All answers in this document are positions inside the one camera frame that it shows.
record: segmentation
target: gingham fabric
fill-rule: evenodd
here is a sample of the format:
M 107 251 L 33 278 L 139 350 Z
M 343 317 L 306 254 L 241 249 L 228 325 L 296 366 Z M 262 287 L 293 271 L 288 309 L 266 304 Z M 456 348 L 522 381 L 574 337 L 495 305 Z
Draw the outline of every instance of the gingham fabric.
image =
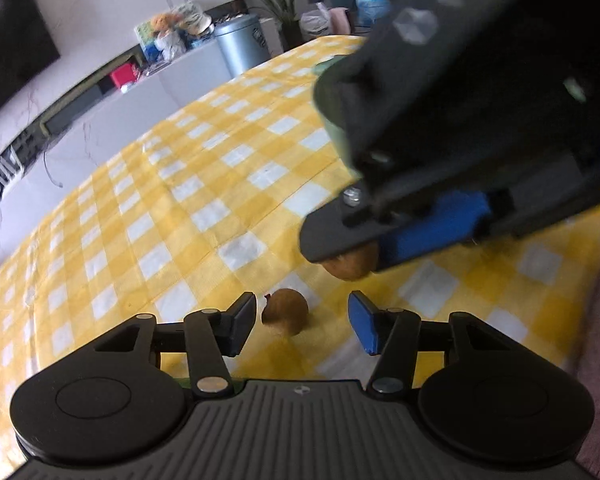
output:
M 307 213 L 350 176 L 311 104 L 312 67 L 356 38 L 313 41 L 158 124 L 75 190 L 0 269 L 0 478 L 22 462 L 9 418 L 31 374 L 139 312 L 173 322 L 245 291 L 301 292 L 310 327 L 279 338 L 258 321 L 240 377 L 369 377 L 347 320 L 350 291 L 446 320 L 463 310 L 552 362 L 574 348 L 600 267 L 600 208 L 523 241 L 457 246 L 358 283 L 298 250 Z M 440 366 L 418 362 L 417 382 Z M 182 356 L 163 369 L 186 375 Z

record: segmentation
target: small logo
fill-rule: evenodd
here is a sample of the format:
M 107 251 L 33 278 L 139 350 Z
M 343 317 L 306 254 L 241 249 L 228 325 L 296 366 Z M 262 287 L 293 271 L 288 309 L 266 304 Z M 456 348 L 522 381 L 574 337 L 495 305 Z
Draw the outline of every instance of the small logo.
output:
M 308 386 L 304 386 L 304 384 L 302 386 L 296 386 L 294 388 L 294 393 L 298 394 L 301 397 L 304 397 L 306 394 L 311 393 L 311 388 L 309 388 Z
M 252 32 L 253 39 L 262 47 L 265 48 L 267 46 L 267 40 L 265 40 L 263 33 L 259 28 L 255 27 Z

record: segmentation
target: pink box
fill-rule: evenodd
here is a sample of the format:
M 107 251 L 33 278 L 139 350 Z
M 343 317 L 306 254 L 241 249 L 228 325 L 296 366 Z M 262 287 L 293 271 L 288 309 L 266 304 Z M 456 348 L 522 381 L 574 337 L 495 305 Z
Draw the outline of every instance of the pink box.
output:
M 109 76 L 118 88 L 122 88 L 129 83 L 135 83 L 138 80 L 132 63 L 125 63 L 111 72 Z

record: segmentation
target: stuffed toy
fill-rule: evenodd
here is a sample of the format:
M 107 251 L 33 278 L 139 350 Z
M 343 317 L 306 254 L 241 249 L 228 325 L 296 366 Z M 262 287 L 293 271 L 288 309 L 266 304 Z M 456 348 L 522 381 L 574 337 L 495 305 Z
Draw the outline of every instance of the stuffed toy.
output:
M 205 14 L 196 2 L 186 2 L 177 6 L 175 12 L 181 16 L 178 27 L 190 36 L 200 36 L 211 25 L 211 16 Z
M 165 61 L 173 61 L 187 51 L 187 47 L 175 28 L 176 23 L 181 19 L 182 16 L 179 14 L 165 12 L 154 16 L 151 20 L 151 26 L 154 33 L 157 34 L 155 46 L 162 52 L 162 58 Z

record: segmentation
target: white cabinet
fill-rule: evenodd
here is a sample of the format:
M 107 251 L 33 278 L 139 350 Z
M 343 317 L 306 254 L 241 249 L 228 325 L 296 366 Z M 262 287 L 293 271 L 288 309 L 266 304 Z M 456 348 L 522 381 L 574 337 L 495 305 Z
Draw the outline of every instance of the white cabinet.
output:
M 78 119 L 0 202 L 0 265 L 99 165 L 154 124 L 231 79 L 215 40 L 104 99 Z

